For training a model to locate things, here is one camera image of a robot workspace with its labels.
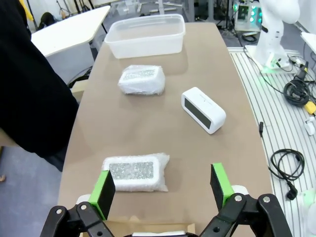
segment bubble wrap package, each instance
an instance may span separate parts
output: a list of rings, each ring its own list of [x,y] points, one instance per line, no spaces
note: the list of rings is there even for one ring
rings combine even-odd
[[[164,85],[165,76],[162,67],[149,65],[127,67],[118,81],[118,86],[125,94],[161,94]]]
[[[109,157],[102,170],[110,170],[117,191],[168,192],[164,169],[169,162],[165,153],[131,157]]]

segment plastic container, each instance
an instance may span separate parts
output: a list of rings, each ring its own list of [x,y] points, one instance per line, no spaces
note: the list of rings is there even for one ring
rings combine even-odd
[[[104,42],[118,59],[182,51],[186,32],[182,15],[144,16],[115,22]]]

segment white floor panel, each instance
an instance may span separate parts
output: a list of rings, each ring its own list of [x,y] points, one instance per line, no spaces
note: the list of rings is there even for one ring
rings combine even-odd
[[[309,114],[303,108],[290,105],[282,94],[265,83],[256,65],[243,52],[243,48],[228,49],[245,88],[255,119],[258,124],[261,121],[264,123],[262,143],[268,166],[272,167],[270,157],[279,149],[290,148],[300,151],[305,157],[305,170],[303,175],[294,181],[294,185],[299,193],[316,187],[316,138],[315,135],[309,136],[304,128],[304,122]],[[289,50],[287,53],[299,56],[297,51]],[[315,78],[313,72],[309,71],[309,73]],[[286,72],[263,75],[280,91],[283,91],[285,84],[293,79],[293,74]],[[307,75],[308,80],[314,80],[313,78]],[[283,159],[285,172],[291,173],[296,167],[297,162],[294,157]],[[304,236],[297,198],[293,201],[286,200],[285,195],[289,190],[286,182],[272,174],[271,184],[293,236]]]

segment brown table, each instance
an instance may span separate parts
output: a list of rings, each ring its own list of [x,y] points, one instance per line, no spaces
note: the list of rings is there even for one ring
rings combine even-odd
[[[223,39],[211,23],[186,28],[179,54],[118,60],[102,46],[71,135],[59,204],[71,208],[91,193],[106,157],[160,152],[170,155],[169,192],[116,193],[110,219],[196,223],[200,232],[217,214],[209,184],[214,162],[222,162],[231,183],[246,186],[254,198],[272,191],[258,125]],[[131,64],[161,65],[164,94],[124,95],[117,83]],[[226,111],[224,126],[213,135],[181,107],[181,94],[193,86]],[[240,228],[237,236],[242,234],[253,236],[250,228]]]

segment white box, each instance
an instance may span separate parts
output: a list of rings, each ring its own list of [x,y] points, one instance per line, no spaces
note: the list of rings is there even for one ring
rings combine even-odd
[[[216,132],[225,122],[225,111],[197,87],[182,94],[181,105],[209,134]]]
[[[179,14],[144,16],[115,22],[104,42],[117,59],[182,51],[186,28]]]

